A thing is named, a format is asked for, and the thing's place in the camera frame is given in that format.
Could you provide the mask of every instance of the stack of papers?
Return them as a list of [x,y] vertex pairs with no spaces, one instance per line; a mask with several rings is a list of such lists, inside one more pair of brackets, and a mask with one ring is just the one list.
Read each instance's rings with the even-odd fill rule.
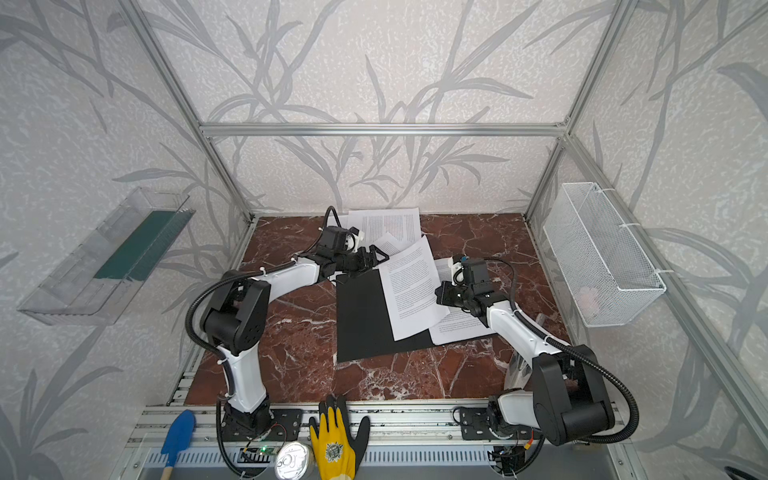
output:
[[377,266],[394,340],[429,330],[435,345],[486,336],[493,330],[459,308],[437,304],[435,289],[451,280],[451,258],[434,260],[422,236],[419,209],[353,210],[339,216],[342,227],[357,227],[361,246],[375,244],[389,255]]

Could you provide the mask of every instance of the wallpaper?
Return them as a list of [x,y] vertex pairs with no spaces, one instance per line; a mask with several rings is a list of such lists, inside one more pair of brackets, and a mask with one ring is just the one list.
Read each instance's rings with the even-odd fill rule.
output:
[[556,122],[614,0],[141,0],[202,121]]
[[217,140],[253,209],[281,214],[321,214],[330,204],[342,211],[522,212],[554,144],[549,137]]
[[577,133],[768,395],[766,45],[764,0],[635,12]]
[[[218,280],[244,217],[115,2],[0,5],[0,476],[107,478],[189,350],[181,314]],[[136,186],[196,213],[109,327],[46,326],[19,303]]]
[[[764,451],[690,345],[665,297],[626,326],[587,329],[582,323],[542,230],[558,186],[579,181],[585,181],[583,174],[564,154],[531,216],[531,232],[571,339],[587,343],[637,401],[641,420],[631,441],[645,474],[650,480],[721,480],[723,468],[731,466],[766,478]],[[627,419],[626,402],[611,391]]]

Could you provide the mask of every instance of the work glove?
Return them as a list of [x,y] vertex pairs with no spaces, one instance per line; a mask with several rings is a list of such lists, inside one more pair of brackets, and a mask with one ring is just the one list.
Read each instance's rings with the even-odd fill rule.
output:
[[353,439],[343,396],[334,399],[328,395],[325,402],[320,402],[318,410],[320,424],[317,425],[314,417],[310,418],[310,438],[320,478],[352,480],[368,447],[371,419],[367,416],[362,418],[357,437]]

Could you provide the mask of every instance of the can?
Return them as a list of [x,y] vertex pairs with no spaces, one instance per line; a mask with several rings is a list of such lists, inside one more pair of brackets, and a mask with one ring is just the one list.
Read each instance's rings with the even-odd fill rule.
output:
[[275,476],[280,480],[299,480],[315,469],[315,455],[302,442],[286,443],[275,458]]

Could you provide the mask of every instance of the silver can lid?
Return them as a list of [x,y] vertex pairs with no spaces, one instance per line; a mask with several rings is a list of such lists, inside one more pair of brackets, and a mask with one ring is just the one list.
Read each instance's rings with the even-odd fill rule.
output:
[[299,480],[310,466],[310,455],[312,452],[303,443],[286,443],[275,458],[275,476],[280,480]]

